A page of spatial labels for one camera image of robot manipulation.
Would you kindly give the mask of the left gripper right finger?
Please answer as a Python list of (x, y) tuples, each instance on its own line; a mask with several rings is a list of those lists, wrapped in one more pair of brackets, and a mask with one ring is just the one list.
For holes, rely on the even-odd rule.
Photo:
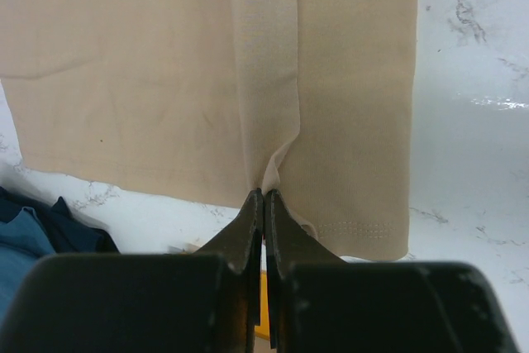
[(514, 352), (484, 275), (461, 262), (348, 263), (281, 194), (264, 201), (269, 334), (279, 352)]

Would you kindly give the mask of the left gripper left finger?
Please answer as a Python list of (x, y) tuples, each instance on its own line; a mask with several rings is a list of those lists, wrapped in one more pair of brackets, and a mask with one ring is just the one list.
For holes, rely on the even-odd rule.
[(251, 352), (264, 198), (192, 254), (50, 255), (23, 279), (4, 352)]

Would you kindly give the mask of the tan beige t-shirt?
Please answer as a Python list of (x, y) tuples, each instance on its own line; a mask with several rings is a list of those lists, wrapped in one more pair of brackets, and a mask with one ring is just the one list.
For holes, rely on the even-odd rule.
[(26, 167), (236, 207), (277, 189), (338, 256), (407, 254), (417, 0), (1, 0)]

